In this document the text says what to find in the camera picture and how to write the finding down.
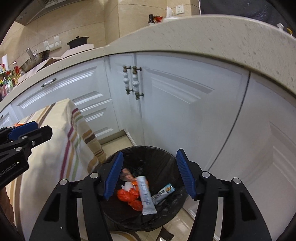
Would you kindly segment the person's left hand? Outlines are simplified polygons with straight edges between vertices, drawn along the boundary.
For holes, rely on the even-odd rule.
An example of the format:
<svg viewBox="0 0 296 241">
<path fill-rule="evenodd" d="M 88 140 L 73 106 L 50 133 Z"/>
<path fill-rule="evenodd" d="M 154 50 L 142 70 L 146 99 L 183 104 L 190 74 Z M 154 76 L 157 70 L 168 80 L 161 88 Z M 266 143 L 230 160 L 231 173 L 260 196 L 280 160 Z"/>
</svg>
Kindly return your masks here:
<svg viewBox="0 0 296 241">
<path fill-rule="evenodd" d="M 5 187 L 1 189 L 1 192 L 0 192 L 0 204 L 1 204 L 2 210 L 4 211 L 4 214 L 6 215 L 10 223 L 14 223 L 14 219 L 15 219 L 14 210 L 10 203 L 10 199 L 7 195 Z"/>
</svg>

